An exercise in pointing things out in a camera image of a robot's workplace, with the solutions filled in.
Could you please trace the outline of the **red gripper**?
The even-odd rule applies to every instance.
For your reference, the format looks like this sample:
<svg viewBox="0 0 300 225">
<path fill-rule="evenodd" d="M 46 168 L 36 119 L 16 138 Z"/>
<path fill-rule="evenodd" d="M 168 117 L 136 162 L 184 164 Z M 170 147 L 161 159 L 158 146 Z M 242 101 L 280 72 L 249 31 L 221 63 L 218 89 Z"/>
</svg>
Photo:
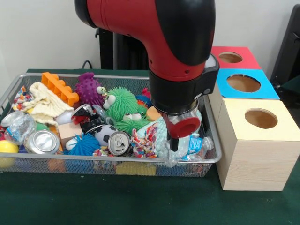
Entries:
<svg viewBox="0 0 300 225">
<path fill-rule="evenodd" d="M 163 119 L 167 128 L 167 140 L 170 140 L 170 149 L 178 150 L 179 138 L 183 138 L 194 133 L 201 125 L 196 112 L 184 114 L 163 113 Z"/>
</svg>

